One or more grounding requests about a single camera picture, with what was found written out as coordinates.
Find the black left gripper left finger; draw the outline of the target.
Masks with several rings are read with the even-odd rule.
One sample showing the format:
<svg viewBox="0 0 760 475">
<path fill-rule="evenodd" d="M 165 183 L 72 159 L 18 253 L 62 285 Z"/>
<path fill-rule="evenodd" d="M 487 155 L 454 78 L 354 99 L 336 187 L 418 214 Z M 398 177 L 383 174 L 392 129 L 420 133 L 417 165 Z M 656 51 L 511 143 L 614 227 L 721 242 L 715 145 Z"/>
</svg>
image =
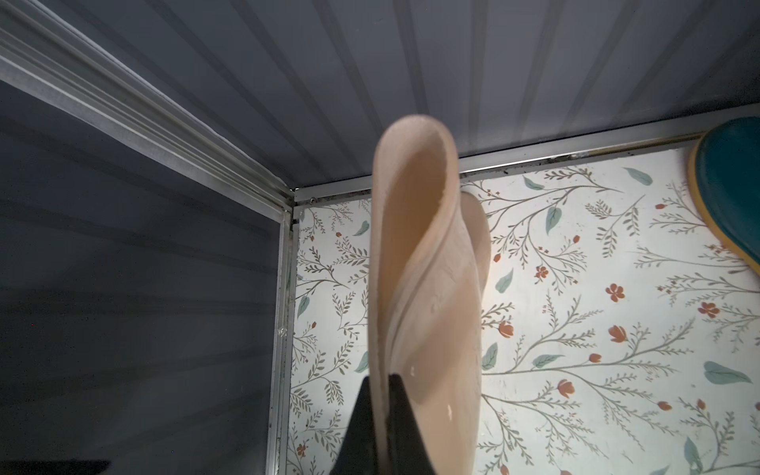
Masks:
<svg viewBox="0 0 760 475">
<path fill-rule="evenodd" d="M 330 475 L 374 475 L 377 454 L 369 377 L 362 380 L 350 423 Z"/>
</svg>

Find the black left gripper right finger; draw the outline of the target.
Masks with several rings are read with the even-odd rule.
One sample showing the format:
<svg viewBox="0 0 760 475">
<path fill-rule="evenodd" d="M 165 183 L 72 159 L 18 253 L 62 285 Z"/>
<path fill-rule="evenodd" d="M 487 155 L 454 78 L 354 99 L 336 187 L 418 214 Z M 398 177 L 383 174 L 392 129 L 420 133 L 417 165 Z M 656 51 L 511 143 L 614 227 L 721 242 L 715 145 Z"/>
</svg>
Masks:
<svg viewBox="0 0 760 475">
<path fill-rule="evenodd" d="M 391 474 L 435 474 L 402 377 L 390 375 L 388 382 L 387 439 Z"/>
</svg>

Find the beige rain boot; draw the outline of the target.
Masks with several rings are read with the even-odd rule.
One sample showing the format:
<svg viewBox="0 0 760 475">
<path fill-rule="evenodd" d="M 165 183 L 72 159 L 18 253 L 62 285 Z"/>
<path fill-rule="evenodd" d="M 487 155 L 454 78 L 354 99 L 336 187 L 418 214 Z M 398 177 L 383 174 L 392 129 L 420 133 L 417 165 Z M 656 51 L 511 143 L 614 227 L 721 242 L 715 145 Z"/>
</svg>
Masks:
<svg viewBox="0 0 760 475">
<path fill-rule="evenodd" d="M 480 201 L 461 189 L 456 146 L 439 120 L 407 116 L 381 137 L 370 232 L 369 390 L 380 466 L 391 463 L 390 379 L 399 376 L 433 471 L 468 474 L 491 238 Z"/>
</svg>

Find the dark teal boot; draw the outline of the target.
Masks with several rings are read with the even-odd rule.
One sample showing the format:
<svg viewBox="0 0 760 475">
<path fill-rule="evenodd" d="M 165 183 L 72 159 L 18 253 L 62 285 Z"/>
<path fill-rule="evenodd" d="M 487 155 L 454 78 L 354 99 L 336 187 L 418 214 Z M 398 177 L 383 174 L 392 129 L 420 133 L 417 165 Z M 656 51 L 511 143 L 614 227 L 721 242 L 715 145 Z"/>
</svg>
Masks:
<svg viewBox="0 0 760 475">
<path fill-rule="evenodd" d="M 687 182 L 712 234 L 758 273 L 759 119 L 734 119 L 703 134 L 690 154 Z"/>
</svg>

